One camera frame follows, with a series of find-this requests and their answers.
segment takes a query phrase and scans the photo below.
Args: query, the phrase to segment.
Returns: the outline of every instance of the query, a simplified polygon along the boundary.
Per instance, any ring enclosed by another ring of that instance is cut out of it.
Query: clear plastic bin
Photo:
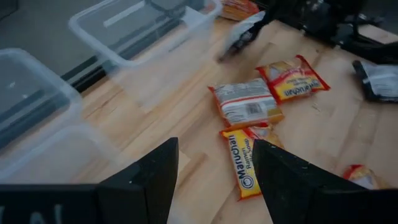
[[[220,0],[108,0],[76,15],[71,30],[145,110],[200,68]]]
[[[0,50],[0,184],[97,183],[122,167],[81,97],[19,49]]]

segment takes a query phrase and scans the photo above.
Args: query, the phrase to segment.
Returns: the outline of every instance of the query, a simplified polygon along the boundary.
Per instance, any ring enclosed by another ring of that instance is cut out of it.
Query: maruchan logo
[[[293,88],[291,90],[285,90],[285,96],[297,96],[297,95],[302,95],[306,93],[310,93],[312,88],[320,87],[320,83],[318,80],[312,80],[311,83],[305,86]]]
[[[247,175],[241,179],[241,184],[245,189],[252,189],[254,187],[254,179]]]
[[[235,163],[235,168],[236,168],[236,173],[238,175],[238,179],[241,183],[241,185],[245,189],[252,189],[254,187],[254,179],[247,175],[244,164],[242,161],[242,157],[239,154],[239,148],[238,145],[236,144],[236,139],[234,135],[231,135],[229,138],[229,146],[231,148],[232,152],[232,157]]]

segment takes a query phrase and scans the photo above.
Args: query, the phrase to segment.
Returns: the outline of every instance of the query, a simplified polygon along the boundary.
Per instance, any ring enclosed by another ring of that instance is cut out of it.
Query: barcode
[[[262,113],[261,106],[258,103],[248,103],[246,105],[246,111],[248,112],[248,115]]]

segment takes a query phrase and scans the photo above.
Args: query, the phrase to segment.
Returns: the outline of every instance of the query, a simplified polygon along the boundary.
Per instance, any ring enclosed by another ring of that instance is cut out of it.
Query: wooden table
[[[83,93],[83,116],[112,140],[122,159],[139,159],[169,137],[178,136],[180,164],[174,195],[177,212],[171,220],[178,217],[179,223],[197,224],[272,223],[262,197],[237,202],[234,168],[226,144],[218,135],[224,126],[206,86],[245,82],[258,77],[254,71],[257,65],[295,54],[305,56],[331,90],[282,105],[286,118],[275,131],[285,148],[338,175],[350,164],[366,164],[398,186],[398,106],[364,101],[351,66],[357,56],[326,47],[273,22],[242,55],[220,65],[213,59],[232,24],[216,20],[207,63],[148,113],[108,79]],[[377,29],[365,32],[385,42],[391,40]]]

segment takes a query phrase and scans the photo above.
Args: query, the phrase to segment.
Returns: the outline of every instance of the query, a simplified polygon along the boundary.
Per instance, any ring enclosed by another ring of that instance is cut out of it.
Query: red and yellow package
[[[221,131],[220,134],[228,141],[240,191],[239,200],[261,195],[252,161],[254,140],[263,139],[283,148],[278,136],[272,132],[272,128],[267,124],[234,131],[225,130]]]
[[[209,86],[225,125],[232,128],[277,123],[284,118],[265,81]]]
[[[259,12],[256,3],[249,0],[221,0],[224,5],[221,17],[242,21]]]
[[[391,188],[386,181],[378,177],[371,169],[368,169],[364,165],[355,164],[349,166],[344,172],[343,178],[369,190]]]
[[[292,60],[257,67],[256,70],[267,82],[278,104],[330,89],[301,55]]]

